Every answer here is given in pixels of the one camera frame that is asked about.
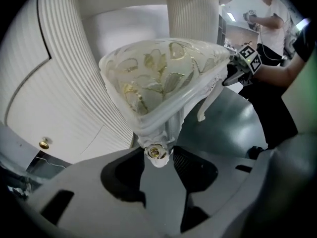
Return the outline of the person's right forearm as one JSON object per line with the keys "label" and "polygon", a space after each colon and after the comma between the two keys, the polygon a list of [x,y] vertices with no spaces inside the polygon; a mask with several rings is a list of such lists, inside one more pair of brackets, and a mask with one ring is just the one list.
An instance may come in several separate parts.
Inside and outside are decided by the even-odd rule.
{"label": "person's right forearm", "polygon": [[306,62],[295,53],[286,67],[262,64],[253,78],[277,87],[288,88],[304,68]]}

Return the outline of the white desk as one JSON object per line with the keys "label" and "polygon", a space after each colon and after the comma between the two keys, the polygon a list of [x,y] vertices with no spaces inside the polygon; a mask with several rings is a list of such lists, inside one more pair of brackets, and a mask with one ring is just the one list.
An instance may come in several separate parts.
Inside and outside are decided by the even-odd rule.
{"label": "white desk", "polygon": [[165,2],[166,38],[217,44],[219,6],[230,1],[27,0],[0,44],[0,123],[69,163],[128,148],[135,134],[106,90],[82,18]]}

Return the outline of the person's black trousers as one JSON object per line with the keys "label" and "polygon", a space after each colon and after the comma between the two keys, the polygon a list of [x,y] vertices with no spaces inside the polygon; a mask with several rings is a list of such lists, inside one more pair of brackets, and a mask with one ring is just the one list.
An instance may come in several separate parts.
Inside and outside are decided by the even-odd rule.
{"label": "person's black trousers", "polygon": [[295,123],[281,98],[285,91],[286,89],[283,87],[258,81],[244,86],[239,92],[253,105],[261,122],[269,149],[273,149],[284,140],[298,133]]}

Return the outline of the person's black shirt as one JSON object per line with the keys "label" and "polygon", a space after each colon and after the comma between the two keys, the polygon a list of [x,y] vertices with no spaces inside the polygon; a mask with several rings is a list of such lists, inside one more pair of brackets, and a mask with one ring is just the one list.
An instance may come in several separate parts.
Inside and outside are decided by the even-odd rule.
{"label": "person's black shirt", "polygon": [[317,25],[311,21],[300,32],[297,40],[293,44],[293,48],[298,56],[307,62],[311,56],[317,41]]}

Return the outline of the person's black shoe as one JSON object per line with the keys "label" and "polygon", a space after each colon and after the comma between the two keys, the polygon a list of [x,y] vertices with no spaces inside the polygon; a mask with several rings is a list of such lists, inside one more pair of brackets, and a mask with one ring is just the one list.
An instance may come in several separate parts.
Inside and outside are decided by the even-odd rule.
{"label": "person's black shoe", "polygon": [[260,146],[253,146],[246,152],[246,158],[256,160],[264,149]]}

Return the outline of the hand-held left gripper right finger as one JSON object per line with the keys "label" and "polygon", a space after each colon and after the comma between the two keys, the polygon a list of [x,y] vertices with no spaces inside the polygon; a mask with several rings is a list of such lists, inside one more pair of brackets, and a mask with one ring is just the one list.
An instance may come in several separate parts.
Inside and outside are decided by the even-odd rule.
{"label": "hand-held left gripper right finger", "polygon": [[180,146],[173,160],[186,189],[177,238],[240,238],[258,194],[258,162]]}

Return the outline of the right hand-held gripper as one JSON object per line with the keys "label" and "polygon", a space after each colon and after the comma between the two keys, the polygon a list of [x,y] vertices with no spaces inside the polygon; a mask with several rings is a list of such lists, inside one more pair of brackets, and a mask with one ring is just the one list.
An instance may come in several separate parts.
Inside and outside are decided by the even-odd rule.
{"label": "right hand-held gripper", "polygon": [[250,45],[244,45],[227,64],[227,77],[223,86],[230,86],[240,82],[243,86],[252,84],[252,80],[262,61],[259,53]]}

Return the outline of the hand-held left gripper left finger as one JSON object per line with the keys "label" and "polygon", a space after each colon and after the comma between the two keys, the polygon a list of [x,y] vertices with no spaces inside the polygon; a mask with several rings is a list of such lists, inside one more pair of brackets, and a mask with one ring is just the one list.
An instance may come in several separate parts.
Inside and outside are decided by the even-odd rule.
{"label": "hand-held left gripper left finger", "polygon": [[27,203],[55,228],[79,238],[170,238],[173,215],[145,186],[141,148],[121,150],[67,167]]}

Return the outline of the cream upholstered stool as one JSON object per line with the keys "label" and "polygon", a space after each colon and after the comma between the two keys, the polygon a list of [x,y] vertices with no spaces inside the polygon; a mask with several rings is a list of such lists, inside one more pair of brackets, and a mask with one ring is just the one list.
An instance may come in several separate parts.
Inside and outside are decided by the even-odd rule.
{"label": "cream upholstered stool", "polygon": [[106,90],[146,157],[164,167],[186,116],[199,102],[197,120],[223,90],[229,51],[180,38],[145,40],[116,49],[99,61]]}

